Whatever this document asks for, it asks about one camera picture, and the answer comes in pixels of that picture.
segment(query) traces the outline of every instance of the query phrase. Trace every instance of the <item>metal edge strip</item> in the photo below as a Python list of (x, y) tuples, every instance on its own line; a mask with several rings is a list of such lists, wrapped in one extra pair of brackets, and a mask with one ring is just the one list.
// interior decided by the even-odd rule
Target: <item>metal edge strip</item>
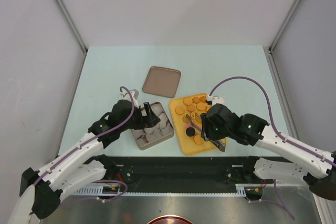
[(87, 47), (85, 46), (85, 43), (82, 39), (82, 37), (79, 34), (79, 31), (73, 21), (73, 19), (71, 18), (69, 11), (67, 10), (63, 0), (54, 0), (55, 4), (57, 5), (57, 8), (59, 9), (62, 17), (64, 18), (65, 22), (68, 25), (68, 28), (70, 30), (70, 32), (72, 33), (72, 35), (74, 36), (77, 44), (79, 45), (80, 49), (83, 51), (84, 55), (86, 56), (86, 53), (88, 51)]
[(282, 37), (282, 35), (284, 34), (289, 22), (291, 21), (291, 19), (293, 18), (294, 14), (296, 13), (300, 3), (302, 2), (302, 0), (294, 0), (294, 2), (292, 3), (292, 5), (289, 8), (288, 13), (286, 14), (285, 19), (283, 20), (279, 30), (277, 31), (271, 45), (270, 45), (270, 51), (273, 52), (275, 47), (277, 46), (280, 38)]
[(294, 119), (293, 119), (292, 113), (290, 111), (289, 103), (288, 103), (288, 100), (287, 100), (287, 97), (286, 97), (286, 94), (285, 94), (285, 90), (284, 90), (284, 87), (282, 85), (281, 78), (280, 78), (277, 66), (275, 64), (273, 55), (267, 48), (264, 48), (264, 51), (265, 51), (268, 67), (269, 67), (269, 70), (271, 72), (271, 76), (273, 78), (275, 89), (276, 89), (276, 92), (278, 94), (278, 98), (279, 98), (279, 101), (280, 101), (280, 106), (281, 106), (281, 109), (282, 109), (282, 111), (284, 113), (284, 116), (285, 116), (285, 123), (286, 123), (286, 126), (288, 128), (289, 134), (292, 137), (294, 137), (296, 139), (299, 139), (298, 131), (296, 129)]
[(319, 212), (322, 224), (332, 224), (335, 223), (334, 218), (331, 214), (330, 208), (328, 206), (328, 201), (319, 196), (313, 194), (316, 203), (317, 210)]
[[(264, 51), (265, 51), (268, 66), (269, 66), (269, 69), (270, 69), (270, 72), (273, 78), (273, 82), (275, 84), (275, 88), (278, 94), (280, 106), (285, 116), (285, 122), (288, 128), (289, 134), (292, 135), (294, 138), (299, 139), (298, 131), (297, 131), (297, 128), (296, 128), (296, 125), (295, 125), (295, 122), (294, 122), (294, 119), (293, 119), (293, 116), (292, 116), (292, 113), (291, 113), (291, 110), (288, 104), (285, 90), (283, 89), (284, 87), (282, 85), (281, 78), (280, 78), (276, 63), (274, 61), (273, 54), (268, 48), (264, 48)], [(335, 223), (333, 216), (331, 214), (331, 210), (328, 205), (328, 201), (319, 196), (316, 196), (315, 194), (313, 194), (313, 197), (315, 200), (317, 211), (320, 215), (321, 223), (322, 224)]]
[(56, 152), (54, 154), (55, 157), (58, 156), (58, 153), (59, 153), (59, 149), (61, 148), (61, 143), (62, 143), (62, 139), (63, 139), (63, 136), (64, 136), (64, 133), (65, 133), (65, 128), (67, 126), (67, 123), (68, 123), (68, 119), (69, 119), (69, 115), (70, 115), (70, 111), (71, 111), (71, 107), (72, 107), (72, 104), (74, 102), (74, 99), (75, 99), (75, 95), (76, 95), (76, 90), (77, 90), (77, 87), (78, 87), (78, 84), (79, 84), (79, 80), (80, 80), (80, 76), (82, 74), (82, 71), (83, 71), (83, 68), (84, 68), (84, 63), (85, 63), (85, 58), (83, 58), (82, 62), (80, 63), (81, 66), (80, 66), (80, 70), (78, 72), (78, 75), (76, 77), (76, 83), (75, 83), (75, 86), (72, 90), (72, 94), (71, 94), (71, 101), (69, 103), (69, 106), (68, 106), (68, 112), (67, 112), (67, 117), (65, 118), (64, 120), (64, 123), (63, 123), (63, 126), (62, 126), (62, 134), (60, 136), (60, 139), (59, 139), (59, 143), (57, 145), (57, 148), (56, 148)]

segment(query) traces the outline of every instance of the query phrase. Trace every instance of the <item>brown tray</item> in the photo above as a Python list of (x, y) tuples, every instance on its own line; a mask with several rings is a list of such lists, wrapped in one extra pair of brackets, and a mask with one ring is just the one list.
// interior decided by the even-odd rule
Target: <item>brown tray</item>
[[(135, 143), (140, 150), (148, 149), (149, 147), (162, 143), (163, 141), (174, 136), (173, 124), (170, 122), (166, 112), (162, 107), (162, 104), (159, 102), (154, 102), (151, 104), (151, 108), (154, 114), (161, 119), (161, 122), (153, 128), (132, 130)], [(142, 113), (143, 115), (146, 113), (144, 108), (142, 108)]]
[(151, 67), (142, 91), (161, 97), (173, 98), (176, 95), (181, 72), (171, 68)]

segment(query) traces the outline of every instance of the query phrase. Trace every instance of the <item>stainless steel surface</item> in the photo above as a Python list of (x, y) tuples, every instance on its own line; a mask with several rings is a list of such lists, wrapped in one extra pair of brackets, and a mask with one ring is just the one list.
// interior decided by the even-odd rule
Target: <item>stainless steel surface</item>
[(54, 0), (54, 1), (55, 1), (55, 4), (57, 5), (57, 8), (59, 9), (61, 15), (63, 16), (65, 22), (67, 23), (70, 32), (72, 33), (72, 35), (76, 39), (76, 42), (78, 43), (79, 47), (83, 51), (84, 55), (86, 55), (88, 49), (86, 48), (85, 43), (84, 43), (82, 37), (80, 36), (79, 31), (78, 31), (74, 21), (72, 20), (70, 14), (69, 14), (69, 11), (67, 10), (63, 0)]
[[(273, 204), (249, 204), (244, 198), (126, 196), (103, 204), (96, 200), (74, 203), (79, 197), (71, 196), (41, 223), (146, 224), (163, 215), (178, 215), (194, 224), (321, 223), (309, 191), (296, 187), (281, 187), (280, 191), (296, 221)], [(265, 189), (264, 198), (278, 201), (272, 187)]]

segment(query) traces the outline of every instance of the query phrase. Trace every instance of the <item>tray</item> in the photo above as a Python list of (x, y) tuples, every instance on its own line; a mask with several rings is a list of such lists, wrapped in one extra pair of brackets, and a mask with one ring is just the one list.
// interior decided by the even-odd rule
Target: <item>tray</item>
[[(200, 124), (200, 122), (198, 122), (196, 120), (195, 114), (192, 114), (191, 112), (189, 112), (187, 110), (188, 107), (187, 107), (187, 105), (184, 104), (184, 99), (185, 98), (191, 98), (191, 99), (199, 98), (199, 100), (203, 99), (203, 101), (204, 101), (205, 97), (206, 97), (206, 93), (194, 94), (194, 95), (189, 95), (187, 97), (181, 97), (181, 98), (173, 99), (173, 100), (171, 100), (171, 102), (169, 104), (170, 111), (171, 111), (172, 118), (173, 118), (174, 125), (175, 125), (175, 130), (177, 132), (177, 138), (178, 138), (179, 143), (180, 143), (181, 151), (184, 155), (191, 156), (191, 155), (199, 154), (199, 153), (202, 153), (202, 152), (211, 151), (211, 150), (217, 148), (210, 141), (207, 141), (207, 142), (204, 141), (202, 144), (197, 145), (193, 141), (193, 139), (188, 137), (185, 133), (186, 126), (188, 125), (188, 123), (183, 121), (183, 119), (187, 114), (189, 114), (193, 118), (193, 121), (196, 124), (198, 124), (200, 127), (202, 127), (202, 125)], [(194, 101), (191, 104), (191, 105), (195, 106), (195, 113), (197, 113), (198, 115), (200, 115), (202, 113), (205, 113), (206, 110), (210, 108), (208, 105), (206, 105), (205, 102), (201, 102), (201, 103), (203, 103), (203, 107), (205, 105), (205, 110), (200, 111), (197, 108), (197, 104), (194, 103)], [(177, 106), (183, 107), (184, 108), (184, 113), (177, 114), (177, 112), (175, 110)], [(196, 130), (196, 135), (200, 135), (200, 134), (201, 133), (198, 130)]]
[(173, 98), (176, 95), (181, 72), (171, 68), (151, 67), (148, 71), (142, 91), (161, 97)]
[[(163, 141), (174, 136), (173, 125), (167, 117), (162, 104), (159, 102), (154, 102), (151, 104), (151, 108), (154, 114), (161, 119), (161, 122), (153, 128), (132, 130), (134, 140), (138, 148), (142, 151), (156, 144), (162, 143)], [(144, 108), (142, 108), (141, 112), (143, 115), (146, 115)]]

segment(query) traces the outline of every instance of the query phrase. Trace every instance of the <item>orange circular piece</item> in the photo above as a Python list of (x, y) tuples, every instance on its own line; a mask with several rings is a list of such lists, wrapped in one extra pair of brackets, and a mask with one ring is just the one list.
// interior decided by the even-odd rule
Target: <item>orange circular piece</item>
[(191, 99), (190, 97), (186, 97), (183, 99), (183, 103), (184, 105), (189, 106), (193, 103), (193, 99)]
[(195, 105), (193, 105), (193, 104), (189, 105), (189, 106), (187, 107), (187, 110), (188, 110), (189, 112), (194, 112), (194, 111), (195, 111)]
[(196, 135), (196, 136), (194, 137), (194, 142), (195, 142), (195, 144), (197, 144), (197, 145), (201, 145), (201, 144), (204, 143), (204, 139), (201, 137), (201, 135)]
[(198, 104), (200, 101), (201, 101), (201, 100), (200, 100), (200, 98), (198, 98), (198, 97), (194, 97), (194, 98), (193, 98), (193, 103), (195, 103), (195, 104)]
[(175, 112), (176, 112), (176, 114), (178, 114), (178, 115), (183, 115), (184, 114), (184, 107), (183, 106), (176, 106), (176, 108), (175, 108)]
[(196, 107), (199, 111), (204, 111), (206, 108), (205, 103), (203, 102), (199, 102)]

